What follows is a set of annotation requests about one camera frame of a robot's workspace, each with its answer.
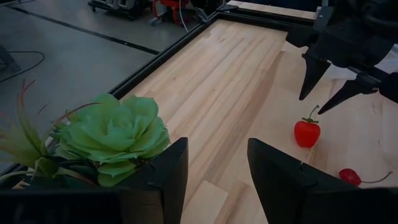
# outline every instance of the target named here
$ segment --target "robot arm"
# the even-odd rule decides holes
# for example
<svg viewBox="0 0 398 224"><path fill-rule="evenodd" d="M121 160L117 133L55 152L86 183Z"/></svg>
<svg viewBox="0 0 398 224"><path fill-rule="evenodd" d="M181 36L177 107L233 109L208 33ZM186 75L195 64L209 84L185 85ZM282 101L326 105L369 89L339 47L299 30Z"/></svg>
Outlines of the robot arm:
<svg viewBox="0 0 398 224"><path fill-rule="evenodd" d="M350 69L357 77L347 81L318 114L360 93L378 90L398 103L398 74L375 67L398 43L398 1L339 0L332 10L328 17L322 17L321 11L314 27L298 27L286 37L296 47L308 46L303 54L307 71L300 100L307 97L333 64Z"/></svg>

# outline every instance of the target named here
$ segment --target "wooden table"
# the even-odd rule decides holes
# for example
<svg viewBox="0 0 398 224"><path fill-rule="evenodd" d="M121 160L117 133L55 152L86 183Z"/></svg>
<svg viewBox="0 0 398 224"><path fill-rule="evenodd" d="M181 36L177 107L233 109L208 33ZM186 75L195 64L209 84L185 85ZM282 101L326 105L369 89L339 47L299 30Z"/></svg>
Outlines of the wooden table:
<svg viewBox="0 0 398 224"><path fill-rule="evenodd" d="M249 173L248 138L332 175L352 167L374 180L393 170L372 186L397 185L398 106L378 94L357 96L317 117L322 136L316 147L296 145L295 123L344 82L321 80L299 101L306 49L285 36L218 20L124 97L155 98L171 141L189 139L182 223L266 223Z"/></svg>
<svg viewBox="0 0 398 224"><path fill-rule="evenodd" d="M255 11L261 12L270 12L275 14L282 14L285 16L294 16L304 19L313 19L317 18L315 12L308 12L308 11L301 11L296 9L287 9L282 7L275 7L275 6L266 6L262 4L254 4L248 2L241 2L241 1L230 1L228 2L230 6L238 6L241 9L251 9Z"/></svg>

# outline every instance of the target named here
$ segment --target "red chili pepper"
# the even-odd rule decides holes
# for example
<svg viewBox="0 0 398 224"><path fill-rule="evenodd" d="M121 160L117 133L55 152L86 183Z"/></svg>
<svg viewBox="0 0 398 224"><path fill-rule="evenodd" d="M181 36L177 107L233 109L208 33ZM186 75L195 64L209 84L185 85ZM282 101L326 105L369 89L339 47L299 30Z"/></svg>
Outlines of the red chili pepper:
<svg viewBox="0 0 398 224"><path fill-rule="evenodd" d="M311 118L312 113L317 108L319 108L318 105L311 111L309 118L302 118L303 121L297 122L294 126L294 137L301 147L313 147L321 135L321 128L317 125L318 121Z"/></svg>
<svg viewBox="0 0 398 224"><path fill-rule="evenodd" d="M359 177L359 175L353 170L353 169L342 169L340 170L340 172L338 173L338 175L340 176L340 179L352 184L356 187L358 187L361 183L367 183L367 184L374 184L374 183L378 183L381 182L385 179L387 179L388 176L390 176L392 174L392 171L389 171L387 173L387 175L385 175L383 178L381 178L380 180L376 180L376 181L363 181L361 180L361 178Z"/></svg>

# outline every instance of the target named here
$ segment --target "red object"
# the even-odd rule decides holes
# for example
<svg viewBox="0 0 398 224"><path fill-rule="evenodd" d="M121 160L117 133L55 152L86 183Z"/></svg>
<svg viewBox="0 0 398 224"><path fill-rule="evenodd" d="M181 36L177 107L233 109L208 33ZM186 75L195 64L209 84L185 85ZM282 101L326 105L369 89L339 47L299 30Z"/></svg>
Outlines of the red object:
<svg viewBox="0 0 398 224"><path fill-rule="evenodd" d="M154 0L152 2L152 10L154 11L155 17L160 18L156 11L156 3L160 1L160 3L166 7L171 7L173 9L173 20L174 23L180 25L180 19L178 18L178 11L180 10L180 1L179 0ZM189 0L181 0L181 8L185 8L185 6L189 3Z"/></svg>
<svg viewBox="0 0 398 224"><path fill-rule="evenodd" d="M342 169L338 175L340 176L341 180L356 187L358 187L362 182L359 175L353 169Z"/></svg>
<svg viewBox="0 0 398 224"><path fill-rule="evenodd" d="M318 121L311 118L312 113L317 108L319 106L312 110L309 118L302 118L303 121L297 122L294 126L294 137L300 147L313 147L321 135L321 128L317 125Z"/></svg>

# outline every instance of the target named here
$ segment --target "gray floor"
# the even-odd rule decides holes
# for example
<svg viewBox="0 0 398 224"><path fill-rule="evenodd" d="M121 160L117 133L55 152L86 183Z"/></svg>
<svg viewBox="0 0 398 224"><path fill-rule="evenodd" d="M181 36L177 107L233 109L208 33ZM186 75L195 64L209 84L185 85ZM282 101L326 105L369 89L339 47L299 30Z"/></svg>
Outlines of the gray floor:
<svg viewBox="0 0 398 224"><path fill-rule="evenodd" d="M149 11L144 17L129 21L102 10L94 13L83 0L36 0L17 7L159 51L185 33L173 23L151 27L148 20L153 15ZM76 108L109 91L154 57L6 7L0 7L0 44L8 51L36 50L45 54L38 67L0 83L0 111L15 120L16 96L22 80L36 80L27 93L26 108L40 133L65 109ZM40 60L37 54L12 55L22 69ZM0 80L9 75L0 72ZM46 103L49 106L35 116ZM0 171L8 165L0 163Z"/></svg>

